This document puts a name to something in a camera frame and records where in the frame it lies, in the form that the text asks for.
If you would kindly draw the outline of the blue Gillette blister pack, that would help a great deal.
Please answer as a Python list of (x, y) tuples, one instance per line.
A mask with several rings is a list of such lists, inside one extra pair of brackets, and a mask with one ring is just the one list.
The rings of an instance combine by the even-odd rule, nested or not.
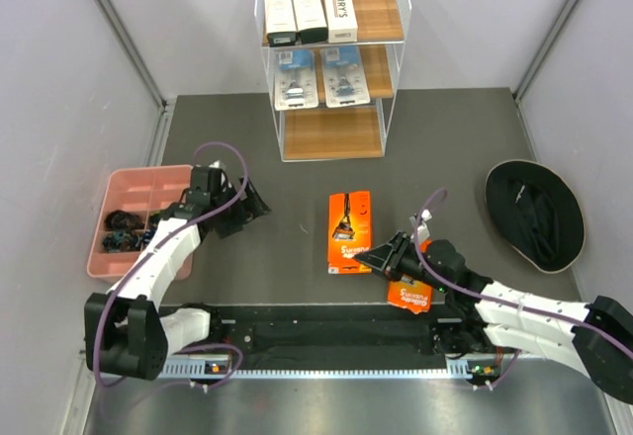
[(371, 102), (360, 49), (356, 45), (326, 47), (320, 52), (325, 103), (329, 108)]
[(275, 110), (316, 108), (319, 99), (314, 53), (310, 49), (282, 50), (275, 59)]

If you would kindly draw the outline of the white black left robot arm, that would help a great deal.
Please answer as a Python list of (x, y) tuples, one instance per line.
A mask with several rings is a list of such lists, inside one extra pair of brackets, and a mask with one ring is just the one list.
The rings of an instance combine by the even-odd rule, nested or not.
[(162, 300), (209, 233), (229, 237), (270, 211), (249, 177), (233, 185), (219, 162), (194, 167), (183, 197), (162, 211), (153, 238), (130, 271), (108, 293), (88, 298), (88, 369), (153, 381), (169, 356), (192, 344), (207, 353), (218, 350), (225, 331), (215, 310), (184, 304), (161, 315)]

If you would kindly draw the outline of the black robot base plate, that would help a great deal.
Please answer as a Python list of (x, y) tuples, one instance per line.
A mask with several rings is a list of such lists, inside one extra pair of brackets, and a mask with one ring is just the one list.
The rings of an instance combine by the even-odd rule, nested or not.
[(480, 323), (439, 304), (413, 314), (388, 304), (203, 305), (205, 343), (227, 343), (254, 358), (286, 349), (405, 347), (424, 355), (492, 353)]

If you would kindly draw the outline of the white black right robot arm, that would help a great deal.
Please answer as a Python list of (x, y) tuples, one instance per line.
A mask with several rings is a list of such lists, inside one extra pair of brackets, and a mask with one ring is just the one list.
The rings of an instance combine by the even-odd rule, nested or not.
[(407, 276), (443, 292), (466, 322), (461, 336), (469, 349), (494, 345), (527, 352), (631, 403), (632, 314), (619, 301), (598, 296), (590, 303), (570, 302), (522, 292), (469, 269), (451, 242), (434, 240), (420, 249), (403, 232), (354, 258), (391, 281)]

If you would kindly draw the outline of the white Harry's logo box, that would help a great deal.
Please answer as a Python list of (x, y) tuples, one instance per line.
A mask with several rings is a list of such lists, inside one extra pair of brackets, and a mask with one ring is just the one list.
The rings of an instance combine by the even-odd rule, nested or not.
[(323, 0), (331, 44), (356, 43), (358, 24), (353, 0)]

